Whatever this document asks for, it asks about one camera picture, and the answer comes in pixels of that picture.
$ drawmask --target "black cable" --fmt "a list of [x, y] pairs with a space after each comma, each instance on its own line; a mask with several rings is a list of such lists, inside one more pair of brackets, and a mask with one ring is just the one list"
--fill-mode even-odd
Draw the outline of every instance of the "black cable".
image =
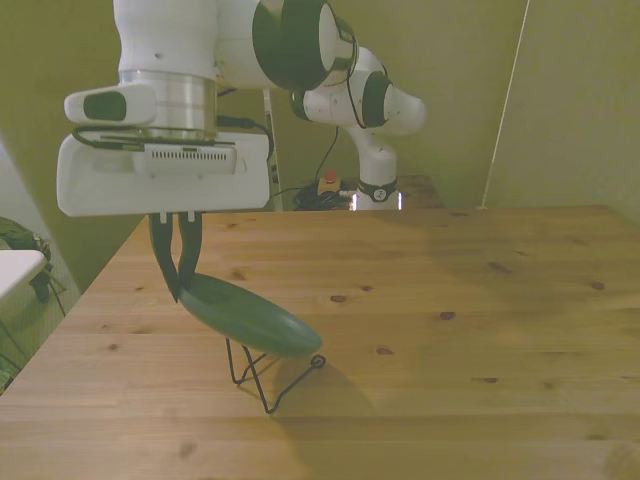
[[237, 91], [238, 91], [237, 88], [227, 88], [226, 90], [223, 90], [220, 93], [218, 93], [218, 98], [226, 97], [227, 95], [231, 95], [232, 93], [235, 93]]
[[338, 192], [324, 192], [318, 195], [318, 182], [307, 185], [293, 198], [295, 210], [298, 212], [339, 210], [349, 202], [350, 199], [341, 197]]
[[[358, 46], [358, 41], [356, 40], [355, 37], [353, 37], [353, 55], [355, 57], [356, 55], [356, 48]], [[355, 70], [351, 70], [349, 71], [349, 74], [347, 75], [347, 91], [349, 92], [349, 100], [351, 100], [351, 108], [353, 109], [353, 115], [356, 117], [356, 122], [358, 123], [358, 126], [365, 130], [367, 127], [365, 127], [362, 122], [360, 121], [360, 117], [358, 116], [358, 110], [356, 109], [356, 102], [353, 101], [353, 94], [351, 93], [351, 76], [353, 75], [353, 72]]]
[[333, 138], [333, 143], [331, 144], [331, 146], [329, 147], [329, 150], [327, 150], [326, 155], [322, 159], [322, 162], [320, 163], [320, 166], [318, 167], [318, 170], [316, 171], [316, 176], [313, 177], [313, 181], [314, 182], [318, 181], [318, 175], [320, 175], [320, 170], [322, 170], [322, 167], [324, 166], [325, 162], [329, 158], [329, 155], [331, 155], [331, 152], [333, 151], [333, 147], [336, 146], [336, 143], [338, 142], [338, 136], [339, 135], [340, 135], [340, 127], [336, 127], [336, 135]]
[[133, 126], [90, 126], [84, 125], [76, 127], [73, 132], [73, 138], [83, 145], [102, 150], [144, 150], [144, 146], [148, 143], [157, 145], [177, 145], [182, 147], [215, 147], [215, 140], [177, 140], [170, 138], [145, 138], [145, 137], [113, 137], [118, 142], [105, 142], [102, 140], [90, 140], [83, 133], [108, 133], [108, 132], [128, 132], [137, 130], [138, 127]]
[[346, 205], [349, 200], [342, 198], [337, 192], [325, 192], [322, 195], [318, 195], [318, 175], [320, 175], [320, 170], [322, 170], [323, 165], [326, 163], [329, 155], [333, 151], [333, 148], [336, 146], [339, 135], [340, 128], [336, 127], [336, 134], [333, 138], [333, 142], [322, 159], [322, 162], [320, 162], [320, 166], [318, 167], [313, 183], [304, 187], [286, 188], [273, 194], [270, 199], [282, 195], [283, 193], [299, 191], [293, 198], [296, 211], [336, 210]]
[[292, 187], [292, 188], [285, 188], [284, 190], [280, 190], [278, 193], [274, 193], [273, 195], [271, 195], [269, 197], [269, 200], [271, 200], [272, 198], [276, 198], [279, 197], [280, 195], [282, 195], [283, 193], [287, 193], [287, 192], [295, 192], [296, 190], [302, 190], [304, 187]]
[[254, 128], [257, 128], [258, 130], [262, 130], [262, 132], [269, 139], [269, 155], [267, 156], [267, 162], [271, 160], [271, 156], [273, 155], [273, 152], [276, 149], [276, 143], [273, 138], [273, 133], [271, 133], [271, 130], [269, 130], [267, 127], [259, 124], [258, 122], [256, 122], [251, 118], [230, 117], [228, 115], [218, 115], [217, 122], [218, 122], [218, 125], [222, 127], [243, 128], [245, 130], [252, 130]]
[[58, 295], [58, 292], [56, 292], [56, 287], [53, 285], [53, 282], [51, 280], [49, 280], [49, 286], [51, 287], [51, 290], [53, 291], [54, 297], [56, 297], [56, 301], [58, 302], [58, 306], [60, 307], [60, 311], [62, 312], [62, 316], [66, 317], [67, 316], [67, 312], [65, 311], [64, 307], [62, 306], [62, 301], [60, 300], [60, 296]]

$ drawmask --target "wooden tabletop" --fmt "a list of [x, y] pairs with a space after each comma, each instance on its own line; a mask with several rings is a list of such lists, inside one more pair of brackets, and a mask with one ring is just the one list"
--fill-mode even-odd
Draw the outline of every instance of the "wooden tabletop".
[[265, 416], [143, 224], [0, 398], [0, 478], [640, 478], [640, 233], [608, 210], [205, 225], [200, 272], [301, 316], [328, 365]]

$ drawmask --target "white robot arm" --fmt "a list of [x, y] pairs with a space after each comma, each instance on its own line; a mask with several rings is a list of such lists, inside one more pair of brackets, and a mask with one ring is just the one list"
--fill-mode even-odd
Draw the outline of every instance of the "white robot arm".
[[386, 68], [369, 50], [359, 47], [358, 52], [358, 61], [345, 78], [312, 91], [293, 92], [291, 104], [298, 117], [339, 125], [351, 135], [360, 157], [358, 209], [397, 209], [397, 156], [379, 135], [418, 131], [426, 121], [426, 109], [422, 100], [391, 83]]
[[114, 0], [114, 16], [120, 83], [65, 101], [81, 124], [58, 161], [68, 215], [263, 207], [267, 138], [218, 130], [218, 85], [294, 92], [299, 116], [349, 130], [363, 201], [391, 199], [395, 153], [374, 136], [420, 128], [424, 104], [391, 85], [326, 0]]

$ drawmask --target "green dish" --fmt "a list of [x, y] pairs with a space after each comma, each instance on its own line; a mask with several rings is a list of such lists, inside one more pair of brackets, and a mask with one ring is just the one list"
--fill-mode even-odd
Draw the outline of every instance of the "green dish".
[[198, 320], [224, 336], [279, 357], [312, 354], [322, 339], [298, 317], [243, 288], [195, 274], [179, 300]]

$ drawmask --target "wire stand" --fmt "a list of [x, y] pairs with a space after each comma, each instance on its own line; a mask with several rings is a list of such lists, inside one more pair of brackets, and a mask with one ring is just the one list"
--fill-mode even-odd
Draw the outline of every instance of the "wire stand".
[[244, 382], [250, 380], [249, 378], [247, 378], [247, 376], [249, 375], [249, 372], [251, 372], [251, 374], [253, 375], [253, 380], [256, 382], [256, 387], [258, 388], [258, 393], [260, 394], [260, 399], [262, 400], [264, 411], [267, 413], [267, 415], [271, 415], [275, 413], [275, 411], [278, 410], [278, 407], [280, 406], [280, 402], [282, 401], [283, 397], [287, 393], [289, 393], [291, 390], [293, 390], [293, 388], [296, 385], [298, 385], [302, 380], [304, 380], [307, 377], [307, 375], [309, 375], [314, 370], [321, 369], [327, 363], [327, 359], [325, 357], [323, 357], [322, 355], [315, 355], [311, 359], [311, 364], [309, 368], [297, 379], [295, 379], [293, 383], [291, 383], [291, 385], [285, 388], [280, 393], [280, 395], [278, 395], [278, 398], [273, 404], [273, 407], [269, 407], [269, 402], [267, 401], [267, 397], [265, 397], [264, 395], [264, 391], [262, 390], [262, 384], [260, 383], [260, 377], [258, 375], [258, 371], [256, 370], [256, 365], [258, 364], [258, 362], [266, 358], [268, 354], [263, 353], [262, 355], [260, 355], [258, 358], [254, 360], [251, 357], [251, 352], [249, 352], [249, 349], [244, 345], [242, 345], [242, 349], [244, 350], [244, 353], [247, 356], [247, 362], [249, 362], [249, 366], [244, 369], [244, 372], [242, 373], [242, 377], [238, 379], [236, 378], [235, 370], [233, 368], [233, 355], [231, 354], [231, 341], [228, 338], [226, 339], [226, 341], [227, 341], [227, 355], [229, 356], [229, 370], [231, 371], [231, 380], [236, 385], [242, 385]]

